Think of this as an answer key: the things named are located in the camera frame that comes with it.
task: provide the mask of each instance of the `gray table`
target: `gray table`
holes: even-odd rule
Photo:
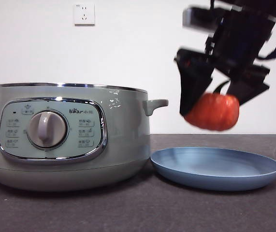
[[[210,146],[276,159],[276,135],[152,135],[152,151]],[[67,193],[0,185],[0,232],[276,232],[276,181],[245,192],[175,184],[143,170],[118,184]]]

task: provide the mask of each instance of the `blue plate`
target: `blue plate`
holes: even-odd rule
[[[250,190],[276,179],[276,160],[244,151],[175,147],[154,152],[151,160],[167,179],[200,189]]]

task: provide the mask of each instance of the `wall outlet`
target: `wall outlet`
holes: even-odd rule
[[[95,25],[95,4],[83,3],[73,6],[75,25]]]

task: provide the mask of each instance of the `control button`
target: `control button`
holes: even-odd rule
[[[9,119],[7,121],[7,127],[20,127],[20,125],[20,120],[18,120],[17,118]]]
[[[6,147],[18,148],[18,139],[8,139],[6,141]]]
[[[93,137],[93,136],[94,136],[93,128],[79,130],[79,137]]]
[[[78,147],[91,147],[94,146],[94,141],[92,139],[79,140]]]
[[[7,138],[18,138],[18,129],[14,130],[7,130],[6,131],[6,137]]]
[[[31,118],[27,129],[30,141],[39,147],[51,148],[66,136],[67,124],[56,112],[43,111]]]
[[[90,119],[80,119],[79,120],[79,127],[93,127],[94,121]]]

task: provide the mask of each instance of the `stainless steel rim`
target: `stainless steel rim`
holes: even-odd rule
[[[22,86],[55,86],[55,87],[83,87],[83,88],[111,88],[111,89],[121,89],[137,91],[142,93],[147,93],[144,89],[121,87],[121,86],[105,86],[105,85],[94,85],[94,84],[76,84],[76,83],[8,83],[0,84],[0,87],[22,87]]]

